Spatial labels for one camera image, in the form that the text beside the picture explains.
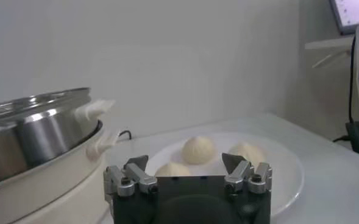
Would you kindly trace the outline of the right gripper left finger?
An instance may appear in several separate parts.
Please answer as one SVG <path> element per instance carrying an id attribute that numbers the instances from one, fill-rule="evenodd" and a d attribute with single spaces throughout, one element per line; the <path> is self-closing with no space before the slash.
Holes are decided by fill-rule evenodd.
<path id="1" fill-rule="evenodd" d="M 157 201 L 158 180 L 145 172 L 149 157 L 130 158 L 125 165 L 108 166 L 104 170 L 104 199 Z"/>

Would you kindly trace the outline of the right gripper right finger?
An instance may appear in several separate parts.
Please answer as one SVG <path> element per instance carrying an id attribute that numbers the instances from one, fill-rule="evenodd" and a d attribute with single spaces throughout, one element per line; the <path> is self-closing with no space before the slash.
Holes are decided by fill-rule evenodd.
<path id="1" fill-rule="evenodd" d="M 222 153 L 222 161 L 227 171 L 224 187 L 231 193 L 241 192 L 244 186 L 253 194 L 264 194 L 272 189 L 272 168 L 260 162 L 257 168 L 243 156 Z"/>

